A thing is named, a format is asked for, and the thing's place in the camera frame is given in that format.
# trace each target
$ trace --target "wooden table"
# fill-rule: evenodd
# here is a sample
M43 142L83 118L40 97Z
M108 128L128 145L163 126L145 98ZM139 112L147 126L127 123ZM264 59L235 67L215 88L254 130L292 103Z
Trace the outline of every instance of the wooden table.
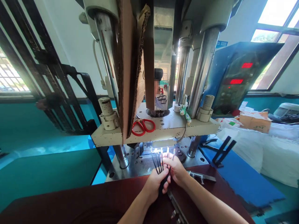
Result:
M204 187L238 212L250 224L254 221L233 190L210 165L188 170L214 176L217 182L204 180ZM1 214L0 223L117 223L142 190L148 176L117 180L13 201ZM189 223L207 223L187 193L174 183L172 194ZM144 223L174 223L173 206L168 195L153 203Z

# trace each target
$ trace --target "red led display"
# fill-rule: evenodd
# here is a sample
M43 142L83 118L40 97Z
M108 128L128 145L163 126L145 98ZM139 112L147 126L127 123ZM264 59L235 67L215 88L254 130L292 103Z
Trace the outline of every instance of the red led display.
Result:
M241 84L243 82L243 79L232 79L230 84L235 85L235 84Z
M242 68L251 68L252 65L253 65L253 63L244 63L242 65Z

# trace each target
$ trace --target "hand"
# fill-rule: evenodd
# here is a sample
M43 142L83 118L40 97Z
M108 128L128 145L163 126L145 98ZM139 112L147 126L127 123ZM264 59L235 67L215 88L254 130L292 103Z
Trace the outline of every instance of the hand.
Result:
M168 172L169 170L166 168L165 165L163 172L157 174L156 169L153 169L152 173L147 179L141 192L147 196L147 200L149 204L152 204L158 198L161 181L167 176ZM167 181L163 186L163 190L162 190L163 194L167 192L169 184L170 184L170 176L167 178Z
M177 156L173 158L173 154L172 153L168 153L168 158L167 158L167 152L163 153L163 163L168 164L168 168L170 168L169 166L171 166L171 171L170 171L170 175L172 177L172 179L181 187L184 188L184 183L186 182L187 177L189 176L188 172L185 170L185 168L183 167L181 161L179 160L179 158Z

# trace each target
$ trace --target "blue mat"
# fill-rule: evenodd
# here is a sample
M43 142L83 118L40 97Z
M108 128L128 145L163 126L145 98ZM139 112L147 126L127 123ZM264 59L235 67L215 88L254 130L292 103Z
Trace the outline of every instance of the blue mat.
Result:
M219 148L222 141L217 138L210 146ZM201 147L206 159L211 165L216 152ZM225 179L236 195L241 196L248 204L257 208L269 207L269 204L285 199L285 195L278 191L262 175L256 172L248 163L231 150L222 161L224 167L217 168L220 175Z

